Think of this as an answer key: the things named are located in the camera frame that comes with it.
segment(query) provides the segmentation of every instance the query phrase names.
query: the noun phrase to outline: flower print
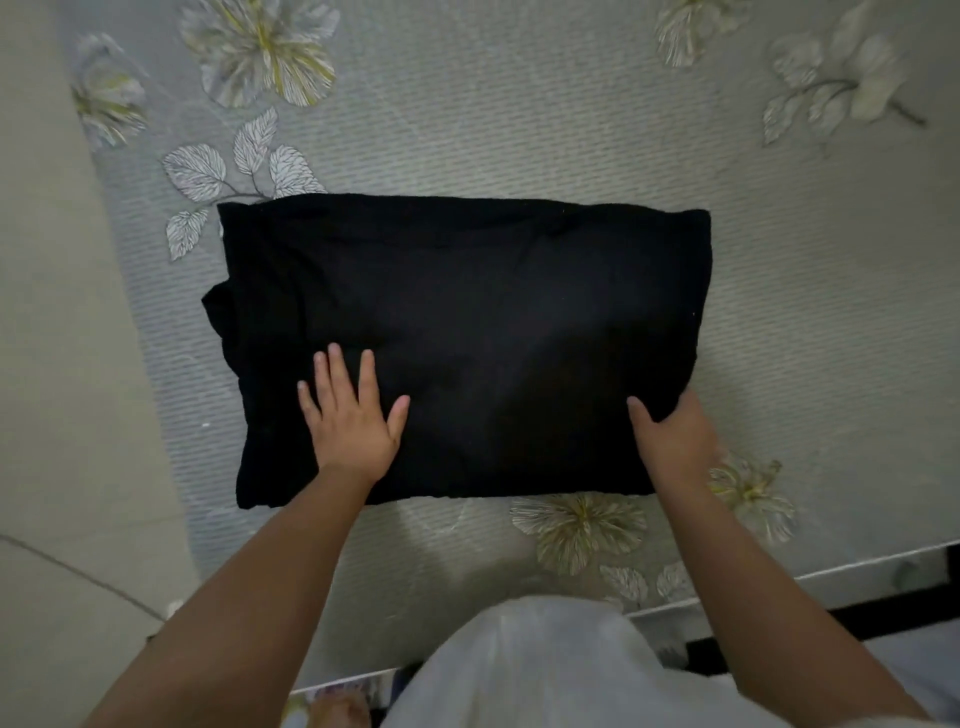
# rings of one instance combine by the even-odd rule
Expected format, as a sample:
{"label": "flower print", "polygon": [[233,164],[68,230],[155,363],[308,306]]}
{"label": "flower print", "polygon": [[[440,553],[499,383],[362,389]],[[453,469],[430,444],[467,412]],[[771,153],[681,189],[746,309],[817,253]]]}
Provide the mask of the flower print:
{"label": "flower print", "polygon": [[264,88],[313,106],[335,74],[323,41],[340,12],[316,0],[192,0],[180,35],[201,68],[204,91],[228,108],[246,107]]}
{"label": "flower print", "polygon": [[777,460],[766,468],[728,452],[723,463],[710,470],[710,489],[723,500],[747,528],[769,545],[793,538],[797,509],[770,487],[782,465]]}
{"label": "flower print", "polygon": [[537,560],[548,570],[575,575],[598,551],[624,554],[643,541],[646,518],[638,497],[600,493],[523,497],[510,509],[514,525],[537,537]]}
{"label": "flower print", "polygon": [[116,57],[116,44],[104,35],[82,38],[71,86],[73,103],[93,151],[128,143],[147,128],[147,94]]}
{"label": "flower print", "polygon": [[732,33],[750,19],[750,7],[750,0],[668,0],[657,19],[663,62],[693,65],[711,37]]}
{"label": "flower print", "polygon": [[[771,99],[763,112],[763,143],[777,141],[809,99],[807,123],[813,135],[826,139],[848,116],[872,122],[891,109],[917,126],[926,120],[893,98],[906,82],[906,71],[884,36],[864,40],[874,0],[863,0],[843,14],[833,32],[829,53],[810,33],[782,37],[771,46],[774,71],[792,89]],[[837,70],[818,80],[828,59]]]}

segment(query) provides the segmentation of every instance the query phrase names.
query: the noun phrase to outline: black fabric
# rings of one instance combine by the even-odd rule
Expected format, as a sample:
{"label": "black fabric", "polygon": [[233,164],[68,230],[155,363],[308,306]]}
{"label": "black fabric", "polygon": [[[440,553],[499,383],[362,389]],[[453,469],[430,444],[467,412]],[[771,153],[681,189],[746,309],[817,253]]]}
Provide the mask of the black fabric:
{"label": "black fabric", "polygon": [[412,397],[370,503],[651,492],[625,400],[661,420],[696,360],[709,215],[523,200],[303,195],[220,205],[229,279],[204,297],[248,434],[237,504],[316,474],[296,382],[335,341]]}

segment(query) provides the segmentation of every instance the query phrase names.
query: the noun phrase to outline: yellow flower pattern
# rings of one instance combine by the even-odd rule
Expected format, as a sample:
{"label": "yellow flower pattern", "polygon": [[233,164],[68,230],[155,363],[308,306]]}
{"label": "yellow flower pattern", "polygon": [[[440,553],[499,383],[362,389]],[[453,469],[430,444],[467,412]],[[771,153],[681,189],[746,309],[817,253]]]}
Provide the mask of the yellow flower pattern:
{"label": "yellow flower pattern", "polygon": [[193,0],[180,13],[180,35],[221,106],[249,106],[269,88],[308,107],[333,87],[323,41],[339,22],[339,11],[316,0]]}

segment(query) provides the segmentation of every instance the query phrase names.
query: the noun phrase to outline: tile floor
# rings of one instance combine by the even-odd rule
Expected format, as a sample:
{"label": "tile floor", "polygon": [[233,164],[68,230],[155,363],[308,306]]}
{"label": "tile floor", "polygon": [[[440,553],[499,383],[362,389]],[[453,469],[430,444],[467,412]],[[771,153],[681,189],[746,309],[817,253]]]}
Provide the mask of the tile floor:
{"label": "tile floor", "polygon": [[[162,613],[197,576],[107,218],[50,10],[4,10],[0,534]],[[0,725],[77,725],[157,628],[2,542],[0,595]]]}

